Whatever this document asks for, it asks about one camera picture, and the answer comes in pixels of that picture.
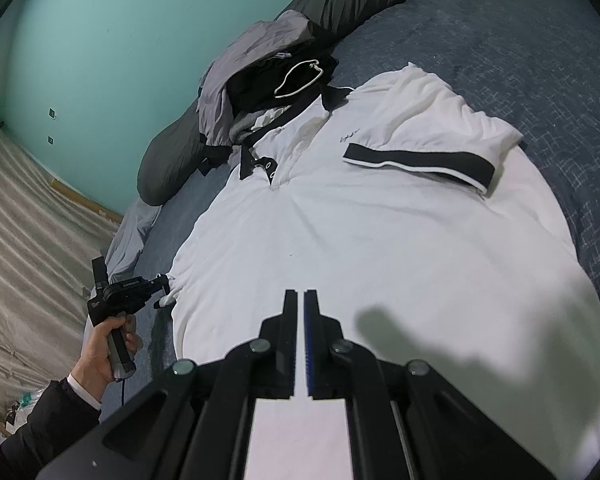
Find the white drawstring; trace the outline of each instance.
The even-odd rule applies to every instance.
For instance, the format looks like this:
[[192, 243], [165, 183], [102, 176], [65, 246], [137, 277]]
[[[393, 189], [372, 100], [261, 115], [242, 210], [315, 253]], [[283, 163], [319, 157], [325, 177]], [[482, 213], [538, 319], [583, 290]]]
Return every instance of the white drawstring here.
[[[318, 71], [318, 75], [316, 77], [314, 77], [311, 81], [309, 81], [306, 85], [304, 85], [302, 88], [299, 88], [298, 90], [296, 90], [295, 92], [291, 92], [291, 94], [284, 94], [284, 95], [276, 95], [278, 93], [278, 91], [285, 85], [287, 78], [289, 77], [289, 75], [296, 69], [298, 68], [300, 65], [304, 64], [304, 63], [309, 63], [309, 66], [311, 68], [315, 68]], [[283, 97], [291, 97], [292, 95], [296, 95], [297, 93], [301, 92], [302, 90], [304, 90], [305, 88], [308, 88], [309, 86], [311, 86], [312, 84], [314, 84], [316, 81], [318, 81], [318, 79], [320, 79], [320, 76], [322, 76], [322, 74], [324, 74], [324, 70], [321, 69], [318, 65], [320, 64], [320, 62], [317, 59], [307, 59], [305, 61], [301, 61], [300, 63], [295, 64], [293, 67], [291, 67], [291, 69], [289, 70], [289, 72], [286, 73], [284, 80], [282, 81], [282, 84], [276, 88], [273, 91], [273, 95], [276, 99], [282, 99]]]

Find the white shirt cuff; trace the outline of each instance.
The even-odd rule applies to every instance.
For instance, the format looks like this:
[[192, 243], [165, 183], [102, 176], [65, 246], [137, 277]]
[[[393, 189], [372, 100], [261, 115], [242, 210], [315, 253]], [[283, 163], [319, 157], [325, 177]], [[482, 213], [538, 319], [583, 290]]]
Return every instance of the white shirt cuff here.
[[78, 381], [74, 379], [74, 376], [69, 374], [66, 378], [66, 381], [69, 383], [69, 386], [72, 387], [72, 389], [78, 395], [78, 397], [80, 397], [84, 402], [90, 405], [94, 410], [99, 411], [102, 409], [102, 403], [98, 402], [87, 390], [80, 386], [80, 384], [78, 384]]

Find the metal screw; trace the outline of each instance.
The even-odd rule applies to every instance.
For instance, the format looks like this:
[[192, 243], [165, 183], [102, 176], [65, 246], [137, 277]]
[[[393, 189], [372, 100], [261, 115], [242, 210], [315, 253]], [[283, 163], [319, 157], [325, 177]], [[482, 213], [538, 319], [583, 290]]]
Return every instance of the metal screw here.
[[171, 365], [171, 370], [176, 375], [187, 375], [190, 374], [193, 369], [196, 367], [196, 364], [190, 359], [179, 359]]
[[423, 376], [429, 373], [429, 365], [422, 359], [414, 359], [409, 361], [407, 370], [411, 375]]
[[264, 354], [264, 352], [271, 348], [271, 343], [266, 339], [258, 338], [249, 343], [249, 348], [251, 348], [252, 352], [256, 352], [256, 354]]
[[332, 343], [331, 348], [338, 354], [346, 354], [353, 350], [353, 343], [346, 339], [338, 339]]

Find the signature logo on shirt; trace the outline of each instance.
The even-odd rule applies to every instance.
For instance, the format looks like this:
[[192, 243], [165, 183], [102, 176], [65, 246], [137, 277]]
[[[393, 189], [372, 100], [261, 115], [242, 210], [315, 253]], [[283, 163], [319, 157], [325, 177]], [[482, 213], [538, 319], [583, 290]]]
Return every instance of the signature logo on shirt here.
[[351, 137], [353, 137], [359, 131], [360, 131], [360, 128], [358, 128], [355, 132], [350, 133], [349, 135], [346, 135], [344, 137], [340, 137], [340, 142], [344, 142], [345, 140], [350, 139]]

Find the wrist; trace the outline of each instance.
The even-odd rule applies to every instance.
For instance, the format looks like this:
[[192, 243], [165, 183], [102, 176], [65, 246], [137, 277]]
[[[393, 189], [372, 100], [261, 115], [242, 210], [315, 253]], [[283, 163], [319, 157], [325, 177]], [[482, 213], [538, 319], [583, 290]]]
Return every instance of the wrist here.
[[71, 375], [75, 381], [80, 384], [94, 399], [102, 402], [104, 390], [107, 387], [107, 381], [93, 367], [79, 360], [74, 369], [71, 370]]

